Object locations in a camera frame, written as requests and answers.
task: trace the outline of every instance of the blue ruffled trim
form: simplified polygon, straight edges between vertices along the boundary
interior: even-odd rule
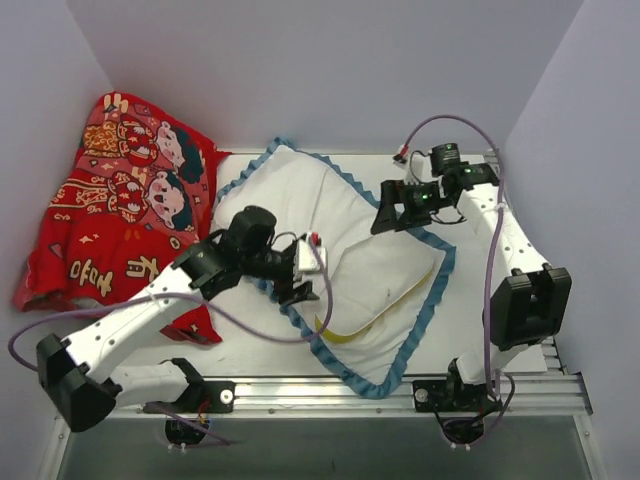
[[[221,188],[218,191],[218,201],[220,201],[226,194],[228,194],[232,189],[236,188],[239,185],[242,185],[247,178],[251,176],[253,172],[255,172],[260,166],[266,162],[271,155],[276,151],[276,149],[281,146],[287,146],[292,150],[296,150],[295,147],[288,141],[283,140],[281,138],[274,139],[266,152],[263,153],[260,157],[255,160],[252,160],[247,168],[240,173],[240,177],[236,180],[232,181],[225,187]],[[325,163],[329,167],[331,167],[338,175],[340,175],[349,185],[351,185],[356,192],[358,192],[367,202],[369,202],[376,209],[379,206],[379,202],[376,201],[373,194],[369,190],[365,190],[364,186],[361,182],[357,181],[352,174],[343,172],[338,165],[335,165],[331,162],[329,157],[324,157],[322,155],[302,152],[301,150],[296,150],[301,153],[305,153],[313,158],[320,160]],[[436,248],[438,250],[442,250],[444,252],[444,259],[442,261],[442,265],[440,266],[440,270],[434,279],[433,285],[427,298],[418,313],[418,318],[416,319],[416,323],[409,332],[407,339],[404,341],[400,350],[398,350],[398,354],[396,355],[393,364],[391,365],[389,372],[387,373],[386,378],[380,385],[375,385],[371,383],[369,380],[362,378],[357,373],[353,372],[346,365],[344,365],[340,360],[338,360],[335,355],[329,350],[329,348],[324,344],[321,338],[316,338],[310,344],[311,352],[318,358],[318,360],[332,373],[340,377],[340,379],[348,385],[355,393],[361,395],[364,398],[368,399],[380,399],[388,396],[392,393],[400,383],[402,382],[402,376],[407,369],[407,362],[409,358],[418,347],[420,340],[424,336],[424,332],[427,329],[427,325],[431,321],[433,317],[433,313],[435,311],[435,306],[440,303],[442,300],[442,295],[444,290],[449,282],[449,275],[453,271],[455,266],[455,255],[456,255],[456,247],[450,245],[449,243],[442,240],[440,237],[435,235],[434,233],[427,232],[423,228],[415,228],[408,230],[408,232],[413,235],[415,238],[420,240],[421,242],[426,243],[430,247]],[[276,302],[276,297],[273,293],[273,284],[271,282],[267,282],[266,280],[254,280],[256,286],[266,293],[272,302]],[[300,329],[300,336],[305,337],[311,335],[313,332],[304,322],[302,316],[298,314],[298,312],[293,307],[280,307],[280,313],[289,317],[291,324]]]

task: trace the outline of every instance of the screw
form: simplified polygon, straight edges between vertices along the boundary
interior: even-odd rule
[[[429,398],[429,393],[424,388],[419,388],[413,396],[416,402],[424,403],[427,401],[427,398]]]
[[[231,390],[223,390],[220,392],[220,401],[223,405],[229,405],[233,402],[233,392]]]

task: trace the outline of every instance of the red cushion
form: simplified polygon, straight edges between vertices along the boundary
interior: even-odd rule
[[[45,212],[14,304],[63,310],[80,298],[108,305],[136,294],[208,234],[216,169],[227,155],[134,95],[101,97]],[[220,341],[204,307],[175,325],[182,334],[164,333]]]

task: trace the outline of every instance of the gray wall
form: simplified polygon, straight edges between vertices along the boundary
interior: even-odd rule
[[[638,478],[640,4],[587,0],[509,136],[536,246],[574,286],[560,354],[582,370],[612,479]]]
[[[68,0],[118,89],[228,147],[395,151],[435,113],[503,143],[582,0]],[[424,145],[459,139],[454,124]]]
[[[0,64],[0,477],[21,480],[38,472],[54,408],[36,376],[6,353],[10,335],[32,318],[10,299],[91,103],[109,82],[58,0],[4,2]],[[37,338],[20,343],[30,359]]]

